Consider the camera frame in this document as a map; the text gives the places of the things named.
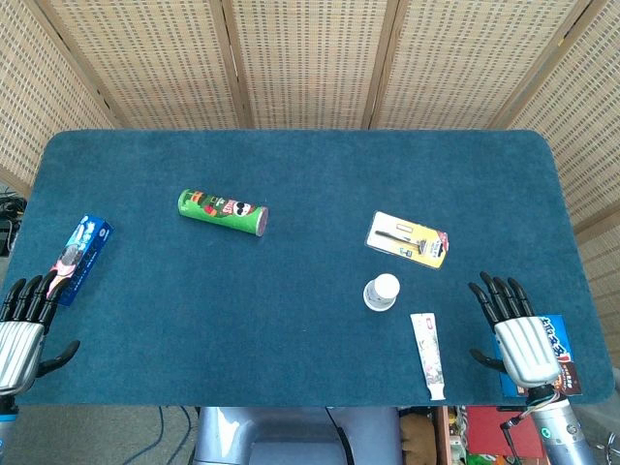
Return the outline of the brown plush toy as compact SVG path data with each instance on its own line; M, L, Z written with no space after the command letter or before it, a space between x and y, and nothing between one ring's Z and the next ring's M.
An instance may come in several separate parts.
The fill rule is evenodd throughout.
M404 465L437 465L435 428L431 417L410 413L399 421Z

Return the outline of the green Pringles can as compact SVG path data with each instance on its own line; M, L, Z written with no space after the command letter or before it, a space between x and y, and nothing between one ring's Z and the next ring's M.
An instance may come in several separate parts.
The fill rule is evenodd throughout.
M268 219L268 208L265 206L190 189L179 195L177 209L181 216L258 237L264 235Z

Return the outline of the woven wooden folding screen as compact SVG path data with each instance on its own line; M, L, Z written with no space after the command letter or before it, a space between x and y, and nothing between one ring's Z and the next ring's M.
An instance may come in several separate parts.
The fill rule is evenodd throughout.
M73 129L530 129L620 368L620 0L0 0L0 185Z

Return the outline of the razor blister pack yellow card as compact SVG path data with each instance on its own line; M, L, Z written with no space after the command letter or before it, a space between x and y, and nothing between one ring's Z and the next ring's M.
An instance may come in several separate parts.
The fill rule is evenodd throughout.
M446 232L382 211L374 213L365 245L432 269L440 269L450 249Z

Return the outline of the grey-blue robot torso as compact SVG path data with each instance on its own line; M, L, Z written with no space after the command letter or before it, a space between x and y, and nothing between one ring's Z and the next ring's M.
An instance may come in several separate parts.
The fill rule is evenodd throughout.
M333 446L337 465L402 465L394 407L203 407L192 465L322 463L313 446Z

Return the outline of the blue chocolate chip cookie box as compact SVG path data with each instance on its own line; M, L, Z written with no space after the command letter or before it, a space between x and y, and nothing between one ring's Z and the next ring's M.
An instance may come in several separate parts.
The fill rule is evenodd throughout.
M581 395L581 382L574 363L574 351L563 317L561 315L541 315L539 319L561 368L561 373L553 385L567 396ZM505 397L527 396L526 389L519 387L508 374L500 373L499 379Z

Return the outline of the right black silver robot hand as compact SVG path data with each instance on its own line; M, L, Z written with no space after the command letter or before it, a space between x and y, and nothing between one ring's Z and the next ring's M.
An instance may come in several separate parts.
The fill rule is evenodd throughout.
M513 278L503 280L480 273L486 288L468 284L493 334L501 358L490 358L472 349L481 365L507 374L519 387L540 388L555 382L561 372L546 330L534 313L522 286Z

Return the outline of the blue carpet table mat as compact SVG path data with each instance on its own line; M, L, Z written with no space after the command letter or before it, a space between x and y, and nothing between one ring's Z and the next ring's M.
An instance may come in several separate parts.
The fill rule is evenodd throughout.
M198 190L268 208L261 237L181 216ZM365 245L374 213L445 232L432 269ZM581 400L611 361L558 174L532 131L62 132L46 145L6 280L46 273L86 214L113 233L24 404L405 406L430 401L410 315L436 317L450 404L499 404L470 354L493 335L468 284L512 277L564 318ZM385 312L366 284L393 274Z

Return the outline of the white toothpaste tube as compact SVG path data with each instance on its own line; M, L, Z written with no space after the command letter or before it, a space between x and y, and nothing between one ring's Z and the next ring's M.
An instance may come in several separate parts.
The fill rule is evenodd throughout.
M433 313L410 315L418 356L426 387L432 401L443 401L445 397L445 380L441 362L438 333Z

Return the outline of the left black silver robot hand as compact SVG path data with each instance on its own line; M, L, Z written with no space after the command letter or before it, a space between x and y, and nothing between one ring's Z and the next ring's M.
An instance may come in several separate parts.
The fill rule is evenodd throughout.
M57 271L21 278L0 303L0 398L18 396L34 381L66 365L76 354L75 340L58 356L43 360L42 353L59 300L69 284L56 281Z

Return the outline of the red box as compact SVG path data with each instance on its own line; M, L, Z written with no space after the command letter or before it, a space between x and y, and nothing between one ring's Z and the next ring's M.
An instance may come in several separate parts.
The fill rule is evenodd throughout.
M512 456L512 450L501 430L501 424L516 412L498 411L496 406L467 406L466 442L471 453ZM519 458L544 458L543 444L531 417L510 429Z

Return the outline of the blue Oreo cookie box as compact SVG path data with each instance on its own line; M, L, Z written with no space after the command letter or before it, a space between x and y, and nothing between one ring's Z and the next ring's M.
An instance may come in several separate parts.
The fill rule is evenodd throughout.
M58 303L70 306L112 233L113 227L105 219L84 215L51 267L56 275L47 294L50 295L61 281L67 280Z

